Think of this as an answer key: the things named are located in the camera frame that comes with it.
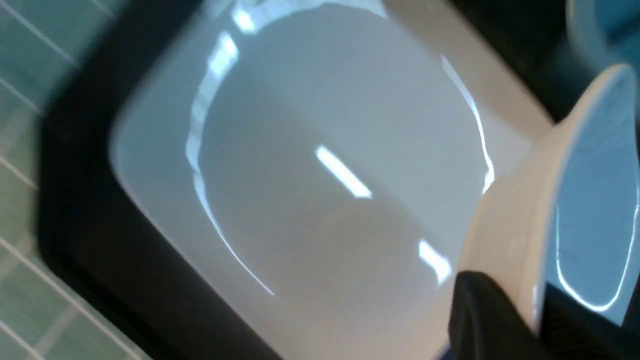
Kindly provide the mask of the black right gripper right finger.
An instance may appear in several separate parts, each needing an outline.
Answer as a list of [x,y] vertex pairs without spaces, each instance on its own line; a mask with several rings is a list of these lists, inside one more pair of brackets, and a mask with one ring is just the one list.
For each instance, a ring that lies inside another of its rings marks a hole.
[[556,360],[638,360],[639,335],[546,285],[540,342]]

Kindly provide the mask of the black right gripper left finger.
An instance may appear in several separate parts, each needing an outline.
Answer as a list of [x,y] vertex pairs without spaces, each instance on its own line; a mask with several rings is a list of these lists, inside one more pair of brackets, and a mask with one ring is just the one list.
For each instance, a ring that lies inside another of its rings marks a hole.
[[500,286],[487,274],[455,278],[448,322],[449,360],[549,360]]

